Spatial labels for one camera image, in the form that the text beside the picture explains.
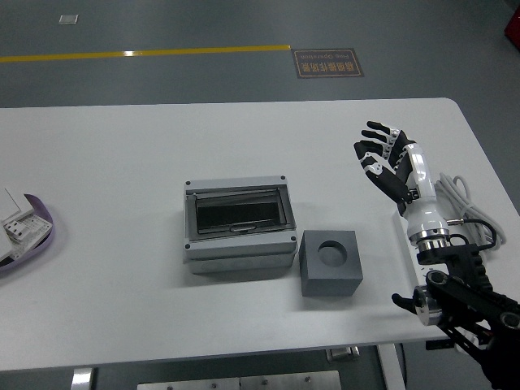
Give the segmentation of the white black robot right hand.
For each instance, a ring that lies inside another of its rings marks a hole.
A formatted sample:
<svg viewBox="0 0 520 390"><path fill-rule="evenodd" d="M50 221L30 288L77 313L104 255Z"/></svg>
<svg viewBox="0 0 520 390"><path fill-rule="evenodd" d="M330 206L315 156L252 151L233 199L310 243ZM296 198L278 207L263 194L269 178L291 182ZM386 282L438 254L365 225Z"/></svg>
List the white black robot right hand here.
<svg viewBox="0 0 520 390"><path fill-rule="evenodd" d="M374 121L366 126L355 153L366 177L396 203L410 244L420 250L447 246L449 228L437 210L423 148L398 128Z"/></svg>

